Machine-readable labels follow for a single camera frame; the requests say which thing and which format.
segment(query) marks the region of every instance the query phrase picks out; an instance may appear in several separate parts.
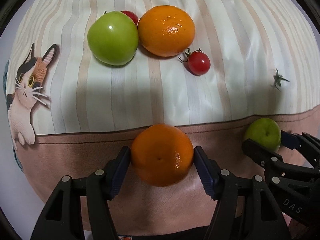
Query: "red cherry tomato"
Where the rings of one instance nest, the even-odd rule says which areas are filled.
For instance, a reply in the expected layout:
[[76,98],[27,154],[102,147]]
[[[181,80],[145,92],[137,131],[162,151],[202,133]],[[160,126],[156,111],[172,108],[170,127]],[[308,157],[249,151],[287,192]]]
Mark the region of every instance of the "red cherry tomato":
[[131,11],[121,11],[122,13],[126,14],[127,16],[130,17],[131,20],[135,23],[135,25],[138,24],[138,16],[135,15],[135,13]]
[[188,67],[194,75],[200,76],[209,71],[211,66],[210,59],[200,48],[192,53],[190,53],[190,49],[188,49],[188,52],[185,52],[185,54],[188,60],[183,62],[188,62]]

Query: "calico cat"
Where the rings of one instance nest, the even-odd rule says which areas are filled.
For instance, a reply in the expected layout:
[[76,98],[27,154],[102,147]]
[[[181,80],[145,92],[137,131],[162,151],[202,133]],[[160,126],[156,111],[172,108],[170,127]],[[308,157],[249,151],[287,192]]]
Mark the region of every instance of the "calico cat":
[[7,95],[9,125],[15,149],[17,149],[16,139],[21,145],[25,143],[30,145],[35,142],[35,132],[30,123],[31,109],[37,101],[47,105],[39,97],[48,98],[48,96],[40,91],[43,88],[47,69],[57,55],[58,46],[53,44],[42,58],[35,57],[34,51],[35,44],[33,43],[26,60],[17,71],[15,92]]

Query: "cat eye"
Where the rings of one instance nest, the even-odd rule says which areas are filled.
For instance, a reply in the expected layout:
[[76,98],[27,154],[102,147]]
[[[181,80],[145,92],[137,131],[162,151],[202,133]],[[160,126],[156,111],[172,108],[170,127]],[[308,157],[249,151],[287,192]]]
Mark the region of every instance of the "cat eye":
[[23,73],[21,73],[20,76],[19,76],[19,82],[22,81],[22,78],[23,78]]
[[34,76],[29,77],[28,86],[29,86],[29,87],[32,87],[34,81],[35,81],[35,77],[34,77]]

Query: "mandarin orange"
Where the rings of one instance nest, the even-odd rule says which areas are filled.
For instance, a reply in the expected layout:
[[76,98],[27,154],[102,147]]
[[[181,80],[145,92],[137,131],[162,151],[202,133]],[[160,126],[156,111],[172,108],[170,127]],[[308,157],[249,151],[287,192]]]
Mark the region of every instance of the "mandarin orange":
[[142,181],[157,187],[178,183],[193,161],[193,146],[180,129],[156,124],[141,132],[131,145],[131,164]]
[[195,32],[191,17],[171,5],[151,8],[138,23],[138,34],[143,47],[161,57],[171,57],[183,52],[193,42]]

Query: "blue gripper pad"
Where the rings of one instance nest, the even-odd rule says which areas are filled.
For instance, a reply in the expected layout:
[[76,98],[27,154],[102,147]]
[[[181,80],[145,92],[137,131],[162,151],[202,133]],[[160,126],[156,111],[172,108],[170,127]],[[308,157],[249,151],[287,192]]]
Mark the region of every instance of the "blue gripper pad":
[[291,150],[298,149],[300,141],[295,135],[281,131],[281,145]]
[[106,182],[110,187],[112,199],[119,194],[124,177],[130,164],[130,148],[122,147],[116,159],[111,160],[106,165]]
[[216,200],[217,195],[214,186],[219,182],[220,168],[215,161],[209,160],[200,146],[194,149],[194,165],[198,171],[204,191],[212,199]]

